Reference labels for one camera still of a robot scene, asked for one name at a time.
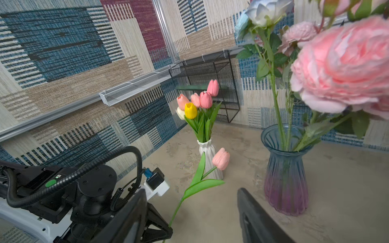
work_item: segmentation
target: wall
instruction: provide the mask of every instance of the wall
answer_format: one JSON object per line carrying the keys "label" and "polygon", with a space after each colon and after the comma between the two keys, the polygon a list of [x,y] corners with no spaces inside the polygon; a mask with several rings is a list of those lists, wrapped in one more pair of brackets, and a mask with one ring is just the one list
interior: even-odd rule
{"label": "wall", "polygon": [[[180,59],[190,59],[239,45],[234,26],[241,11],[248,7],[247,0],[161,0],[167,25]],[[278,32],[284,25],[294,22],[321,21],[317,3],[295,0],[294,9],[275,27]],[[232,59],[241,111],[232,121],[254,128],[266,128],[277,122],[273,108],[273,94],[267,80],[255,81],[258,56],[244,60]],[[284,90],[279,91],[282,119],[287,122]],[[296,106],[293,124],[302,125],[301,115],[309,112],[306,106]],[[360,147],[389,150],[389,123],[371,121],[366,136],[343,135],[331,131],[322,139]]]}
{"label": "wall", "polygon": [[[0,130],[172,63],[151,0],[0,0]],[[172,80],[0,143],[0,159],[75,166],[124,145],[143,158],[184,123]],[[110,161],[118,178],[133,155]]]}

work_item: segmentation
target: white vase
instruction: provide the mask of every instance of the white vase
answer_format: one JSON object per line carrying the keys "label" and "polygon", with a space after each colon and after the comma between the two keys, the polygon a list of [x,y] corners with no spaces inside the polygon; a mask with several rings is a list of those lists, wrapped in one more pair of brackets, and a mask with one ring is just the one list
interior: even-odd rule
{"label": "white vase", "polygon": [[[200,152],[200,155],[203,155],[203,152],[205,152],[205,170],[204,170],[204,173],[206,173],[207,171],[209,171],[210,169],[212,169],[214,167],[214,165],[212,164],[212,159],[216,154],[215,147],[212,145],[212,139],[210,139],[209,141],[207,141],[205,143],[200,143],[197,140],[197,143],[200,145],[200,148],[198,149],[198,151]],[[216,169],[216,170],[212,171],[212,173],[207,176],[207,179],[223,180],[223,171]]]}

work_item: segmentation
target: blue-purple glass vase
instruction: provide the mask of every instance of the blue-purple glass vase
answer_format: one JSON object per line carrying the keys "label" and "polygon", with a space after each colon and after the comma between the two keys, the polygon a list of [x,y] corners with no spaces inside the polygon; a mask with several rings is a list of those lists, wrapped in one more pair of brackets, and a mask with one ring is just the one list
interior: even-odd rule
{"label": "blue-purple glass vase", "polygon": [[[292,125],[290,150],[301,137],[299,129],[302,128]],[[284,130],[287,133],[287,124],[284,124]],[[299,152],[282,151],[277,124],[263,130],[261,140],[270,151],[264,186],[266,200],[283,214],[293,216],[302,214],[308,207],[308,187],[302,156],[312,146]]]}

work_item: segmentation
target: black metal shelf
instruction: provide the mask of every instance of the black metal shelf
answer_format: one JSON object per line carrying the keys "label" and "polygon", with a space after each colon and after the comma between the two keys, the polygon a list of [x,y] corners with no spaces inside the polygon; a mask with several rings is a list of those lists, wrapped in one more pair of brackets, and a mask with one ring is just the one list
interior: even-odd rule
{"label": "black metal shelf", "polygon": [[229,51],[186,60],[173,66],[169,72],[177,84],[176,90],[188,97],[206,90],[211,79],[218,80],[219,94],[214,97],[214,103],[222,104],[216,120],[230,123],[239,112],[240,104]]}

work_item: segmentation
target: white tulip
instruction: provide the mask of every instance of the white tulip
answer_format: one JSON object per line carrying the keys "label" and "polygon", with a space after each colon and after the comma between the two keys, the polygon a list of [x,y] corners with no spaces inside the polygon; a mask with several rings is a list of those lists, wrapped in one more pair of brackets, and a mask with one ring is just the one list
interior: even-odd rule
{"label": "white tulip", "polygon": [[253,0],[246,14],[253,24],[266,28],[279,22],[292,5],[292,0]]}
{"label": "white tulip", "polygon": [[178,117],[181,119],[181,120],[185,120],[185,117],[184,117],[184,115],[185,115],[185,111],[183,111],[183,110],[181,110],[179,107],[177,107],[177,110],[175,111],[175,112],[177,112],[177,115],[178,115]]}

